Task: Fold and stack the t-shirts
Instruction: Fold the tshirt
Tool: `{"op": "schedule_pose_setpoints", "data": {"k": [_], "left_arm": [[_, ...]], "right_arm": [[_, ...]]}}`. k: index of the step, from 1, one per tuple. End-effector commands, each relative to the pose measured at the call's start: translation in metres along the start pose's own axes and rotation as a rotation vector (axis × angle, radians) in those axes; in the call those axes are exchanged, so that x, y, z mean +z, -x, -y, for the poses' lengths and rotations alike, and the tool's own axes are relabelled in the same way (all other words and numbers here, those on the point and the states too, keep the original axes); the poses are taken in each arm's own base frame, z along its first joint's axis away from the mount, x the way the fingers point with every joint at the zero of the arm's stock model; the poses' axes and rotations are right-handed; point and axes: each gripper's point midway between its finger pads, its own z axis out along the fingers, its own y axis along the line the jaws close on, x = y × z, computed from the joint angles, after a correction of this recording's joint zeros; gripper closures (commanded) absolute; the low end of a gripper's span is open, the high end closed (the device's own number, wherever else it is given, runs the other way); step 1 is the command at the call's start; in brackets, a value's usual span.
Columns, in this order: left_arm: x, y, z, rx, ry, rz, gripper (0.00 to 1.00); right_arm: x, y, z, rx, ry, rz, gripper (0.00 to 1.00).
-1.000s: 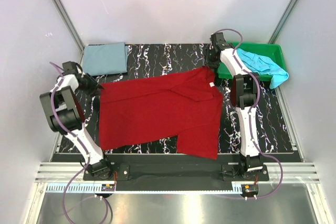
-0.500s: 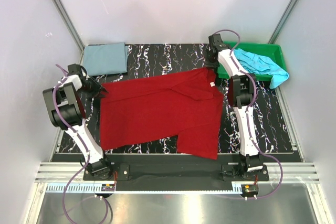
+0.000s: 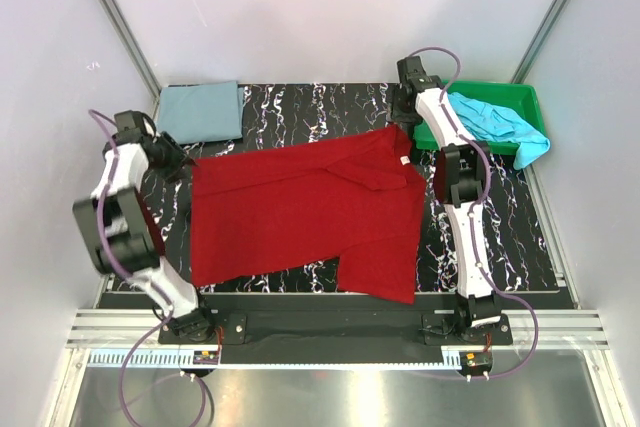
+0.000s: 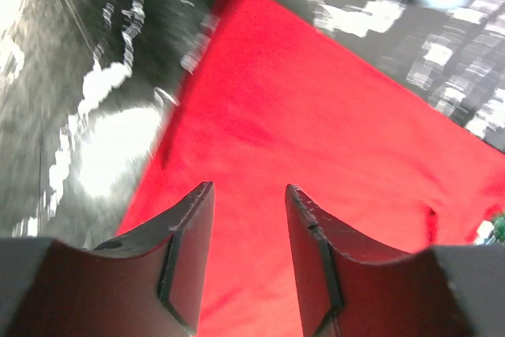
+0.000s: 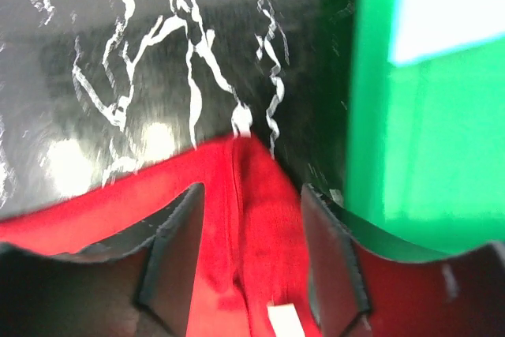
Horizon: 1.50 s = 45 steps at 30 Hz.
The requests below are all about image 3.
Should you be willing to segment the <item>red t shirt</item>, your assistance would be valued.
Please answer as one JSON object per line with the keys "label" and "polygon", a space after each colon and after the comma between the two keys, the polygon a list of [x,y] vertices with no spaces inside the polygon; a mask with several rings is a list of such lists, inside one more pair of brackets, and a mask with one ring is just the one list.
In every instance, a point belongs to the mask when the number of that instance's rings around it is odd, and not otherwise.
{"label": "red t shirt", "polygon": [[336,259],[340,290],[410,304],[426,182],[395,125],[199,160],[190,262],[198,287]]}

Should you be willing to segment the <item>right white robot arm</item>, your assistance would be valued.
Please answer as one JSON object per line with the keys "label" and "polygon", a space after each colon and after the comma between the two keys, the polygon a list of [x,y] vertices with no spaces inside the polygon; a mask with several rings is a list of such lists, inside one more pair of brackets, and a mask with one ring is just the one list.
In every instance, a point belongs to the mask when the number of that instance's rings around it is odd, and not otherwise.
{"label": "right white robot arm", "polygon": [[501,318],[483,227],[491,178],[489,146],[463,125],[449,101],[450,85],[428,75],[417,53],[400,59],[397,71],[392,120],[425,122],[438,146],[433,190],[449,218],[458,269],[456,307],[443,334],[483,344]]}

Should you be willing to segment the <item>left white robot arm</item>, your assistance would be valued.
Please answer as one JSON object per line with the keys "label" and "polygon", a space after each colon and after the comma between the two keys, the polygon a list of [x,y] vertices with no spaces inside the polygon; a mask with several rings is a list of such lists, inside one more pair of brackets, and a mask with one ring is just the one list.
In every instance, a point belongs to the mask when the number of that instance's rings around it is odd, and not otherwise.
{"label": "left white robot arm", "polygon": [[91,109],[89,116],[107,138],[104,170],[94,190],[74,202],[72,212],[94,268],[144,292],[163,329],[180,339],[208,341],[215,333],[215,315],[171,265],[141,194],[148,171],[175,182],[195,161],[144,112],[129,110],[109,118]]}

